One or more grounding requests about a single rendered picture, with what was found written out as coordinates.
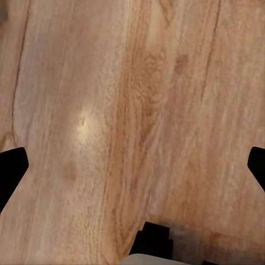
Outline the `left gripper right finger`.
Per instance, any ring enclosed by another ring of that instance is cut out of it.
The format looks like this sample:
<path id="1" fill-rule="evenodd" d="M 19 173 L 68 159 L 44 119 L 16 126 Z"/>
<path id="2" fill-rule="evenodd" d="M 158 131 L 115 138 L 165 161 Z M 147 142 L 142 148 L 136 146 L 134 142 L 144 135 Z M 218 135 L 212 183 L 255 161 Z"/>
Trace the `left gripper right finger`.
<path id="1" fill-rule="evenodd" d="M 251 148 L 247 165 L 265 191 L 265 149 L 256 146 Z"/>

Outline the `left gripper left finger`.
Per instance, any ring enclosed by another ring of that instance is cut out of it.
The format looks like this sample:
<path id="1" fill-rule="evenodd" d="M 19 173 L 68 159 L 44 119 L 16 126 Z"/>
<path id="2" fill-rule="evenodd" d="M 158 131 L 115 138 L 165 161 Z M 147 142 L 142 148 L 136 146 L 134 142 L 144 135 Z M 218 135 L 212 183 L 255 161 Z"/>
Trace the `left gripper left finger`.
<path id="1" fill-rule="evenodd" d="M 29 167 L 24 147 L 0 153 L 0 213 Z"/>

